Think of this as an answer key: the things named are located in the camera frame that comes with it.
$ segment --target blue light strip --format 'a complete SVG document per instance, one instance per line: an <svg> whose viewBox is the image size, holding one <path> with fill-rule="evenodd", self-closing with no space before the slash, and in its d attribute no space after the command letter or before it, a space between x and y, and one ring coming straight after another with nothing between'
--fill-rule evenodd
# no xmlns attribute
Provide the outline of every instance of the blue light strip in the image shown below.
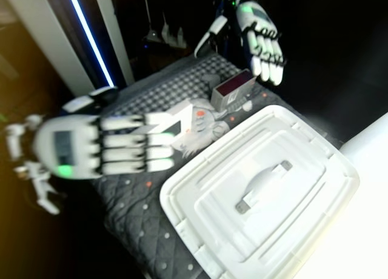
<svg viewBox="0 0 388 279"><path fill-rule="evenodd" d="M73 4L75 12L77 13L78 18L82 24L82 27L84 28L87 39L89 40L89 43L92 46L92 49L97 57L99 65L101 66L101 69L104 72L105 78L107 79L109 86L114 87L115 85L113 85L112 79L110 78L110 75L109 75L109 72L107 70L107 67L105 66L104 60L102 59L101 54L99 53L96 42L95 42L93 35L89 29L89 26L87 25L84 13L82 12L81 7L79 6L78 0L72 0L72 4Z"/></svg>

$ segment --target quilted fabric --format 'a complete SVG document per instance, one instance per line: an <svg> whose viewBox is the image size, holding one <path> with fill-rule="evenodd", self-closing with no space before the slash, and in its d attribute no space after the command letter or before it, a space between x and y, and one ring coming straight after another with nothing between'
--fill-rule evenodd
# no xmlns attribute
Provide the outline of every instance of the quilted fabric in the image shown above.
<svg viewBox="0 0 388 279"><path fill-rule="evenodd" d="M237 72L239 69L234 65L218 55L212 55L191 64L188 69L177 70L165 80L155 82L139 95L120 99L119 104L115 104L107 114L117 116L163 111L187 98L209 99L210 90L206 81L209 75L217 75L225 81ZM292 110L281 98L259 84L256 84L248 100L251 101L249 111L234 108L222 117L230 128L270 104ZM152 278L208 278L176 234L159 203L162 184L193 156L183 158L182 153L176 151L176 165L168 171L105 176L92 181L106 205L106 228Z"/></svg>

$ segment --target brown wall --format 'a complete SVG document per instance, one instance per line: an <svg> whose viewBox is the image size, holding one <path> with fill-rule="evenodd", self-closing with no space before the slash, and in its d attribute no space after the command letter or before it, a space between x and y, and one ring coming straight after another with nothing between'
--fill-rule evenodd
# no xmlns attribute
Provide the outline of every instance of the brown wall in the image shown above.
<svg viewBox="0 0 388 279"><path fill-rule="evenodd" d="M0 278L59 278L63 219L41 210L31 183L15 177L4 127L32 113L52 116L71 96L22 25L0 30L0 56ZM15 70L8 76L4 59Z"/></svg>

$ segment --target white storage box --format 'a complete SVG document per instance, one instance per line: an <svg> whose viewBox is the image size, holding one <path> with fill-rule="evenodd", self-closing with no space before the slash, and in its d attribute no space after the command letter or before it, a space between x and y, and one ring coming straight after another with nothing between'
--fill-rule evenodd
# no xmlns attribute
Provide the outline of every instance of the white storage box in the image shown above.
<svg viewBox="0 0 388 279"><path fill-rule="evenodd" d="M358 185L336 148L268 106L167 180L160 200L210 278L292 278Z"/></svg>

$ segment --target green indicator light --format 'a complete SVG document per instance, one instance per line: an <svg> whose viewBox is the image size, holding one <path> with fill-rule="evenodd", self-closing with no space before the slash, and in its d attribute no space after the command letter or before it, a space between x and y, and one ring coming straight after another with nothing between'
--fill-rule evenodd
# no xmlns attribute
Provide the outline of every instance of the green indicator light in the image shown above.
<svg viewBox="0 0 388 279"><path fill-rule="evenodd" d="M242 12L249 12L249 13L253 13L253 10L252 10L252 8L251 8L251 7L249 7L249 6L242 6L242 7L241 7L241 11L242 11Z"/></svg>
<svg viewBox="0 0 388 279"><path fill-rule="evenodd" d="M58 172L61 176L69 177L73 174L73 168L69 165L61 165L58 167Z"/></svg>

